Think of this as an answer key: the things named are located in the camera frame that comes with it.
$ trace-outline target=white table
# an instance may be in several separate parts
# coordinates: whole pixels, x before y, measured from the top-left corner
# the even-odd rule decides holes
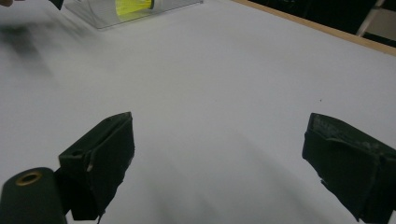
[[[235,2],[96,31],[26,1],[0,27],[0,183],[132,111],[102,223],[356,223],[301,157],[310,113],[396,147],[395,57]]]

